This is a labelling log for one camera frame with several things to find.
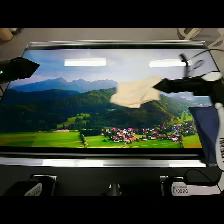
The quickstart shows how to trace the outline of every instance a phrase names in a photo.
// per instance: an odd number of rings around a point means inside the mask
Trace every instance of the landscape picture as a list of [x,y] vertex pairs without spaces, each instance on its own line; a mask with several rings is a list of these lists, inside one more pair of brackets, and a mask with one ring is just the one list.
[[[161,93],[160,101],[138,109],[110,103],[119,82],[182,76],[182,68],[150,70],[147,55],[136,50],[134,60],[129,49],[26,51],[23,57],[40,67],[31,78],[10,83],[0,102],[0,146],[201,148],[188,108],[210,105],[207,97]],[[64,66],[65,59],[92,57],[106,58],[106,66]]]

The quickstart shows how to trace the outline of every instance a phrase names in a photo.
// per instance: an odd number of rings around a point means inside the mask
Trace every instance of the blue cloth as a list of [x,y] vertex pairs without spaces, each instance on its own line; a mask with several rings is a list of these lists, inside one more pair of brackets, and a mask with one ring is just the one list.
[[215,144],[219,130],[219,118],[214,107],[190,107],[206,159],[216,163]]

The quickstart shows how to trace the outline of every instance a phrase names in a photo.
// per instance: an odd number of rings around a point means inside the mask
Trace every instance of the forested hill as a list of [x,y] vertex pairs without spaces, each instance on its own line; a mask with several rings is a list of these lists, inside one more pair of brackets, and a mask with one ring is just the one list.
[[0,104],[1,132],[56,129],[58,124],[77,113],[90,114],[83,128],[150,127],[170,121],[192,106],[187,100],[178,101],[161,95],[160,101],[145,103],[139,109],[121,107],[110,103],[115,88],[82,94],[63,90],[32,92],[35,97],[31,97],[30,92],[10,91],[11,96],[6,94]]

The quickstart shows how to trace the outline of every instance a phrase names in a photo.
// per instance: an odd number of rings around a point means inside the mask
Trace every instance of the display panel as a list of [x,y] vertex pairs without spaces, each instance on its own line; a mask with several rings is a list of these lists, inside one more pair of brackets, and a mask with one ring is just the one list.
[[[0,104],[0,146],[201,148],[188,108],[209,106],[208,97],[161,93],[160,101],[139,109],[110,103],[119,82],[182,78],[179,55],[191,58],[201,51],[27,50],[23,57],[40,67],[31,78],[10,83]],[[217,71],[208,52],[191,64],[192,76]]]

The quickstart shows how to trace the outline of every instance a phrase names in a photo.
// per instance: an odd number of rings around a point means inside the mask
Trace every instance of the television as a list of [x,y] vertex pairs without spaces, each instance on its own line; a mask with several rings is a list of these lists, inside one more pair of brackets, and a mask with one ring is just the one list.
[[161,92],[159,101],[137,109],[110,98],[120,82],[182,78],[180,54],[190,59],[190,76],[218,71],[210,52],[192,58],[206,49],[184,41],[30,43],[23,57],[40,67],[31,78],[11,82],[0,102],[0,148],[201,152],[188,108],[211,105],[209,97]]

